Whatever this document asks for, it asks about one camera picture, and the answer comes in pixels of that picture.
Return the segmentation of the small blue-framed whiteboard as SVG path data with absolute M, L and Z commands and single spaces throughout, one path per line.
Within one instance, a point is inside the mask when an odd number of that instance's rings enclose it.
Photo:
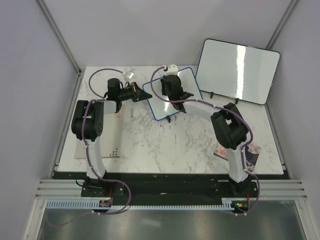
M 162 70 L 158 71 L 152 79 L 152 86 L 155 92 L 162 98 L 168 100 L 167 96 L 162 95 L 161 77 L 164 75 Z M 194 71 L 191 67 L 180 68 L 177 76 L 181 80 L 181 86 L 185 92 L 193 94 L 192 99 L 203 99 L 202 93 L 199 89 L 197 80 L 195 78 Z M 146 82 L 142 85 L 142 89 L 151 94 L 152 98 L 149 98 L 148 104 L 152 111 L 152 114 L 156 121 L 165 119 L 167 116 L 172 116 L 179 113 L 171 103 L 160 100 L 155 96 L 151 89 L 150 82 Z

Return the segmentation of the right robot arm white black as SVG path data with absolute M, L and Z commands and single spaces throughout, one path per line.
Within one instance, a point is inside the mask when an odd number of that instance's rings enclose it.
M 229 191 L 235 197 L 247 191 L 244 182 L 248 178 L 245 171 L 245 160 L 241 150 L 247 140 L 249 128 L 234 103 L 222 107 L 214 106 L 204 100 L 192 99 L 192 93 L 183 90 L 181 79 L 174 74 L 165 75 L 161 79 L 161 92 L 172 106 L 185 114 L 192 114 L 210 121 L 218 143 L 226 150 L 229 164 Z

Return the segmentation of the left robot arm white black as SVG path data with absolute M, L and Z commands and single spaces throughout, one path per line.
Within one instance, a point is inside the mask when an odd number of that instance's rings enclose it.
M 92 191 L 99 197 L 110 191 L 108 182 L 102 180 L 107 173 L 103 164 L 100 136 L 104 129 L 104 114 L 116 114 L 122 108 L 122 102 L 131 100 L 140 102 L 151 99 L 150 93 L 142 90 L 136 82 L 123 86 L 117 78 L 107 81 L 107 92 L 101 99 L 78 100 L 76 102 L 71 131 L 82 142 L 89 179 L 98 179 L 92 185 Z

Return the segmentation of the small whiteboard left black foot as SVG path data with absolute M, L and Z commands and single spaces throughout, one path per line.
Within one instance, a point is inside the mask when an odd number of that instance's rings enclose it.
M 167 117 L 166 117 L 166 120 L 169 122 L 169 123 L 171 123 L 171 117 L 168 115 Z

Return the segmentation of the large black-framed whiteboard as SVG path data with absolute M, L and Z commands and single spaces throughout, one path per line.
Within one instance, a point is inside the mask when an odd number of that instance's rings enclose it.
M 196 80 L 203 92 L 265 105 L 280 58 L 277 51 L 207 38 Z

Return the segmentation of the white paper sheet with dots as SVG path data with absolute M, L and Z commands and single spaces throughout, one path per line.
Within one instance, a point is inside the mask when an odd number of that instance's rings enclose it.
M 123 118 L 124 109 L 118 113 L 104 115 L 103 130 L 100 136 L 102 158 L 120 156 Z

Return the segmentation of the colourful Little Women book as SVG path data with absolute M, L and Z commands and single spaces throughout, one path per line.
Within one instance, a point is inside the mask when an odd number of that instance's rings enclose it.
M 247 164 L 247 170 L 251 173 L 255 170 L 261 150 L 262 148 L 260 146 L 257 146 L 253 143 L 250 143 L 245 147 L 245 160 Z M 215 145 L 215 150 L 213 154 L 225 161 L 228 161 L 226 149 L 218 142 Z

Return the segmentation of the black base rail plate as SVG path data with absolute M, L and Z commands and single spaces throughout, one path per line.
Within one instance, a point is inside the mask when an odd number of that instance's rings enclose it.
M 253 199 L 252 177 L 235 183 L 227 174 L 106 173 L 105 180 L 84 178 L 82 197 L 112 198 L 115 205 L 220 205 L 223 198 Z

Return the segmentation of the aluminium frame rail front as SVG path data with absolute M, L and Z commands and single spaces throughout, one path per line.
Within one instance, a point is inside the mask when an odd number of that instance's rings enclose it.
M 173 184 L 169 181 L 128 181 L 127 188 L 120 183 L 110 184 L 107 189 L 81 187 L 81 181 L 41 180 L 36 191 L 37 199 L 98 199 L 106 197 L 125 198 L 130 191 L 132 196 L 170 196 L 186 195 L 213 197 L 228 200 L 305 200 L 307 194 L 299 180 L 253 180 L 246 190 L 234 194 L 226 180 L 182 180 Z

